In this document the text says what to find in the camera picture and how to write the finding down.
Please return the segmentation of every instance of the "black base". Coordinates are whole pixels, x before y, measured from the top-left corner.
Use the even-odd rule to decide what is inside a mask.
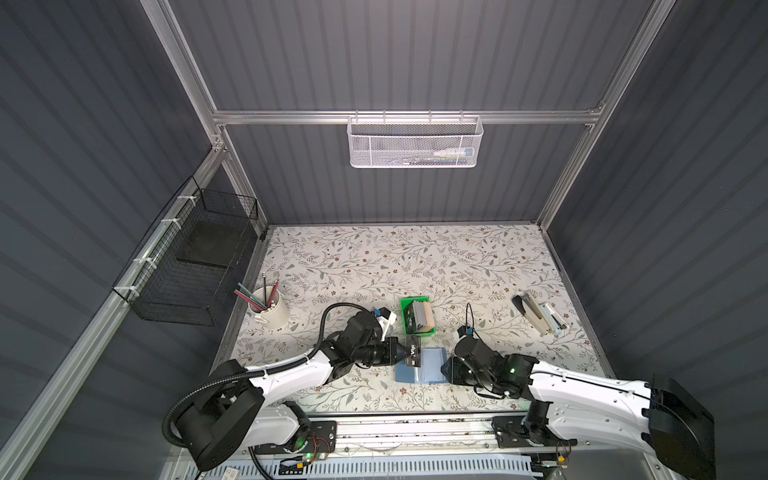
[[[310,435],[314,435],[317,439],[317,453],[331,453],[336,450],[336,422],[312,422]],[[313,453],[314,451],[315,442],[312,439],[307,439],[304,447],[298,452],[286,452],[282,445],[275,445],[274,443],[265,443],[256,447],[258,455],[283,455],[286,453],[298,455],[300,453]]]
[[[576,445],[576,439],[560,440],[557,437],[550,437],[543,443],[536,443],[530,440],[530,435],[526,433],[522,426],[523,416],[506,415],[491,418],[491,428],[495,433],[496,442],[500,449],[519,449],[529,446],[554,447],[558,443],[565,445]]]

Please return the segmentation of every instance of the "table surface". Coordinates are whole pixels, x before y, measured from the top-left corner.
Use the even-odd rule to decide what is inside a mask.
[[[464,324],[465,306],[470,302],[478,337],[502,355],[524,353],[603,375],[534,225],[276,227],[263,271],[270,282],[280,274],[279,290],[290,308],[290,321],[271,331],[246,315],[232,355],[243,365],[264,365],[307,351],[317,340],[320,316],[335,302],[396,312],[394,334],[405,344],[400,299],[424,295],[431,299],[437,333],[424,338],[422,347],[442,346],[450,355],[458,340],[455,331]],[[518,314],[510,299],[525,290],[555,305],[568,322],[563,336],[539,336]],[[336,309],[326,322],[326,332],[343,329],[353,314],[354,309]],[[309,412],[528,406],[525,400],[483,399],[464,386],[395,382],[392,366],[353,367],[343,378],[290,399]]]

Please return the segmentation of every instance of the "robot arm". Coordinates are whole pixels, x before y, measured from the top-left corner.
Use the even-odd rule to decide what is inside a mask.
[[[321,332],[326,314],[341,305],[355,306],[334,304],[326,309]],[[273,443],[298,451],[309,435],[310,421],[295,403],[275,402],[332,382],[356,363],[387,366],[406,356],[397,339],[382,328],[392,322],[388,310],[371,313],[355,307],[361,311],[342,332],[331,334],[305,356],[247,369],[235,360],[223,363],[207,384],[169,411],[165,438],[189,449],[201,471],[220,465],[241,446]],[[714,478],[712,415],[672,379],[657,376],[651,384],[605,379],[532,356],[502,356],[467,327],[459,329],[459,335],[463,337],[441,368],[443,374],[450,383],[471,386],[481,396],[531,400],[528,413],[511,433],[532,445],[575,445],[590,439],[656,455],[667,467],[696,480]]]
[[[182,407],[171,409],[167,419],[176,425],[180,439],[164,423],[166,439],[180,440],[179,446],[189,449],[203,472],[220,465],[241,446],[273,443],[289,452],[299,450],[309,435],[310,421],[295,403],[275,402],[341,378],[355,364],[394,365],[406,356],[397,338],[386,336],[382,328],[391,325],[393,315],[387,309],[371,313],[358,308],[361,311],[346,328],[323,340],[314,355],[268,367],[243,368],[236,360],[222,363],[209,378],[218,385],[199,389]]]
[[[696,480],[714,478],[713,417],[674,380],[605,379],[532,356],[501,356],[471,333],[460,329],[459,334],[464,336],[443,374],[481,396],[531,400],[511,433],[532,445],[589,439],[656,455]]]

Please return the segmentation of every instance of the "zip tie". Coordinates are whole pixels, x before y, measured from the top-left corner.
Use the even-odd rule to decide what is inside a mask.
[[[131,286],[114,286],[112,288],[114,288],[115,290],[130,290],[131,292],[135,292],[136,294],[139,293],[139,289],[136,288],[135,285],[131,285]]]
[[[180,195],[177,198],[187,198],[188,200],[192,200],[193,206],[195,207],[197,206],[197,197],[195,197],[194,195]]]
[[[154,258],[153,258],[153,257],[146,257],[146,258],[134,258],[134,262],[137,262],[137,263],[144,263],[144,262],[149,262],[149,264],[150,264],[150,265],[151,265],[151,266],[152,266],[152,267],[153,267],[155,270],[157,270],[157,264],[154,262]]]
[[[179,219],[177,218],[164,218],[163,220],[160,220],[160,223],[163,222],[173,222],[177,227],[179,227],[179,230],[181,230],[181,223],[179,223]]]

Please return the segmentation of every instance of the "pencil holder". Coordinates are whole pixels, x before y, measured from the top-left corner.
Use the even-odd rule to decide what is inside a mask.
[[[272,295],[272,287],[268,286],[266,288],[267,299],[270,298],[270,295]],[[254,290],[253,296],[257,299],[264,298],[264,287]],[[255,321],[263,323],[264,328],[268,330],[277,330],[283,328],[286,323],[288,323],[290,312],[288,311],[288,306],[286,305],[285,300],[283,300],[283,296],[280,294],[279,289],[275,292],[275,297],[272,299],[272,302],[275,305],[266,312],[257,312],[256,307],[249,303],[248,313],[250,313]]]

